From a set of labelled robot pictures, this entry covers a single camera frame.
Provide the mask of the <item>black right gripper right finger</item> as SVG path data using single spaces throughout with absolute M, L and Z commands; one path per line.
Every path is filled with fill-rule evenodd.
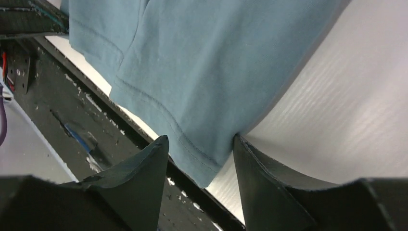
M 242 210 L 249 231 L 405 231 L 408 180 L 359 178 L 334 184 L 302 174 L 233 141 Z

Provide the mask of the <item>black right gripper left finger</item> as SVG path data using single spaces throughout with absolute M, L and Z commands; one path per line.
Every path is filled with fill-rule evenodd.
M 0 179 L 3 231 L 154 231 L 166 180 L 169 141 L 83 179 L 56 184 L 26 176 Z

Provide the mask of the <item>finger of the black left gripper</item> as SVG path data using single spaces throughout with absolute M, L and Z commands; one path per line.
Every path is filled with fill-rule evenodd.
M 69 34 L 69 17 L 47 0 L 0 0 L 0 39 Z

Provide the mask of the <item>grey-blue t-shirt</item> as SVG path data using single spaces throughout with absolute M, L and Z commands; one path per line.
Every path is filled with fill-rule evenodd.
M 110 98 L 167 135 L 202 188 L 302 69 L 346 0 L 64 0 Z

